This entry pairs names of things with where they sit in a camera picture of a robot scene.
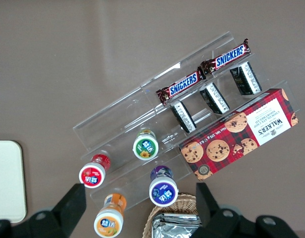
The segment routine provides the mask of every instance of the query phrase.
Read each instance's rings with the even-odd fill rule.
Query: clear acrylic organizer
[[[196,131],[186,133],[177,122],[170,106],[161,104],[157,90],[195,72],[202,61],[213,59],[241,43],[236,43],[230,32],[223,34],[73,128],[87,149],[87,153],[81,158],[85,163],[99,153],[107,154],[111,159],[111,167],[103,184],[90,191],[91,198],[99,208],[102,207],[105,197],[113,192],[126,197],[127,209],[148,198],[150,173],[157,165],[171,168],[175,181],[191,173],[177,145],[225,115],[214,114],[208,108],[199,93],[199,88],[204,83],[216,84],[228,102],[230,111],[270,88],[269,79],[259,64],[257,55],[252,53],[224,66],[212,75],[206,75],[206,80],[171,99],[180,100],[185,104],[197,126]],[[256,95],[242,96],[230,73],[233,65],[246,61],[250,62],[262,87],[262,91]],[[281,86],[288,92],[288,97],[293,98],[288,85],[283,84]],[[134,140],[143,128],[155,132],[159,142],[158,156],[150,161],[136,158],[132,151]]]

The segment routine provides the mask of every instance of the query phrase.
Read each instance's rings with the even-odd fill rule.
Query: plastic bottle
[[[150,129],[141,130],[133,144],[135,156],[141,160],[155,158],[159,151],[159,145],[155,133]]]
[[[122,231],[123,212],[127,202],[124,196],[113,193],[106,197],[104,207],[94,221],[94,230],[103,238],[114,238]]]
[[[99,187],[106,176],[106,171],[111,165],[110,159],[103,154],[94,155],[91,162],[87,163],[79,172],[79,180],[88,188]]]
[[[178,198],[178,187],[173,180],[172,171],[166,166],[155,167],[151,174],[149,196],[160,207],[172,205]]]

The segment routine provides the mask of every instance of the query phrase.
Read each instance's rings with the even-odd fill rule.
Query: snickers bar
[[[245,39],[241,45],[233,48],[227,53],[224,53],[214,59],[203,61],[201,63],[201,69],[203,74],[213,73],[223,66],[248,54],[250,54],[250,48],[248,46],[248,39]]]
[[[156,93],[158,94],[161,103],[165,105],[169,99],[192,87],[205,78],[206,77],[203,74],[201,68],[198,67],[196,72],[181,78],[168,87],[159,89]]]

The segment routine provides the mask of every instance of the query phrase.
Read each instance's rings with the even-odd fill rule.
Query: cookie box
[[[285,91],[269,89],[179,148],[196,177],[204,180],[297,123]]]

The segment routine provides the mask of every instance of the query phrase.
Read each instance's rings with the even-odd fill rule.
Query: wicker basket
[[[142,233],[142,238],[151,238],[151,225],[153,218],[158,213],[177,213],[197,215],[195,196],[180,193],[174,204],[169,207],[154,207],[148,217],[148,221]]]

